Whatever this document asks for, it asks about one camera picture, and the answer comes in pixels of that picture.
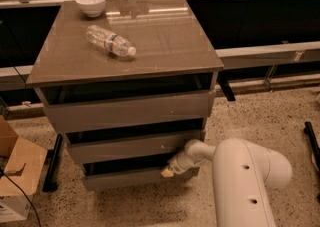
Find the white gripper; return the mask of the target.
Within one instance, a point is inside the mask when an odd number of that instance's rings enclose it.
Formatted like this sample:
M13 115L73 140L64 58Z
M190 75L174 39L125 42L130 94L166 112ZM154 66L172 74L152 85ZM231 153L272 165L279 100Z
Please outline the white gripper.
M204 156L187 154L181 151L168 161L168 166L161 171L164 178L171 178L174 174L181 175L191 168L198 168L204 164L207 159Z

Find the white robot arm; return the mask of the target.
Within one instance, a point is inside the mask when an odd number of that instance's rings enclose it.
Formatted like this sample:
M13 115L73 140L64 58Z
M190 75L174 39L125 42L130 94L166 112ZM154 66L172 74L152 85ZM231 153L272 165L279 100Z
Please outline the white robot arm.
M281 153L229 138L216 146L190 140L161 171L165 178L212 165L217 227L276 227L267 192L286 187L292 166Z

